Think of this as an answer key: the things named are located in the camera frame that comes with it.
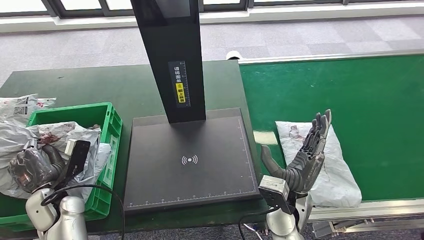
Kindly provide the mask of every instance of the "black vertical stand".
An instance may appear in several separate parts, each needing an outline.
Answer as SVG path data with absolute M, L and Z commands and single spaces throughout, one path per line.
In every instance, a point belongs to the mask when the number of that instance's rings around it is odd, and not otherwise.
M 197 0 L 131 0 L 169 123 L 206 119 Z

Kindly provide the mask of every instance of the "black cable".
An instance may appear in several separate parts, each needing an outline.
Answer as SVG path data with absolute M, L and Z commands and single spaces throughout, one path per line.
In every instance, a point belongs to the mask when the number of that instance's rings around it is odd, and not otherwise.
M 248 214 L 245 214 L 242 217 L 240 217 L 240 220 L 238 221 L 238 230 L 240 231 L 241 238 L 243 240 L 246 240 L 245 235 L 243 234 L 243 231 L 242 231 L 242 220 L 243 219 L 245 219 L 247 217 L 251 217 L 251 216 L 259 216 L 259 215 L 269 214 L 269 213 L 275 212 L 279 209 L 280 208 L 278 208 L 278 207 L 270 208 L 269 210 L 266 210 L 266 211 L 252 212 L 252 213 L 248 213 Z
M 121 240 L 124 240 L 124 234 L 125 234 L 125 212 L 124 212 L 124 204 L 122 203 L 121 198 L 118 196 L 118 194 L 116 194 L 116 192 L 112 191 L 110 188 L 105 187 L 105 186 L 100 186 L 100 185 L 95 185 L 95 184 L 82 184 L 82 185 L 73 185 L 73 186 L 67 186 L 64 187 L 62 189 L 59 189 L 57 191 L 54 191 L 52 194 L 48 195 L 42 202 L 41 202 L 41 206 L 46 206 L 50 203 L 52 203 L 52 200 L 54 199 L 54 197 L 60 193 L 63 193 L 65 191 L 71 190 L 71 189 L 76 189 L 76 188 L 97 188 L 97 189 L 103 189 L 109 193 L 111 193 L 120 203 L 120 213 L 121 213 L 121 219 L 122 219 L 122 233 L 120 236 Z

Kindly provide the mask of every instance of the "wireless symbol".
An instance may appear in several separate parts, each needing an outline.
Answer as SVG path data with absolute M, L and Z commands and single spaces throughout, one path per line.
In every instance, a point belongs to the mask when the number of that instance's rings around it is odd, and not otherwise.
M 186 156 L 182 156 L 181 163 L 182 165 L 186 165 L 187 163 L 198 164 L 198 156 L 194 155 L 193 157 L 187 158 Z

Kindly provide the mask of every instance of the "green conveyor belt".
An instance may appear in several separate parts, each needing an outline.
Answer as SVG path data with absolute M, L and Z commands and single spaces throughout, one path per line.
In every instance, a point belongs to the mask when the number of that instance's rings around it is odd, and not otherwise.
M 273 131 L 278 139 L 274 121 L 309 122 L 330 108 L 364 201 L 424 198 L 424 55 L 250 64 L 240 71 L 253 131 Z M 283 164 L 281 147 L 271 150 Z

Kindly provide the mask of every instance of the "white plastic mailer bag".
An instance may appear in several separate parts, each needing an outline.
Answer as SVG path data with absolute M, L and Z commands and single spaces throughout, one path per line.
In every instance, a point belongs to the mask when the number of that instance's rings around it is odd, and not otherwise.
M 302 147 L 312 124 L 310 122 L 276 121 L 284 159 L 288 165 Z M 324 149 L 325 160 L 309 194 L 317 207 L 358 207 L 361 190 L 342 155 L 340 142 L 331 125 Z

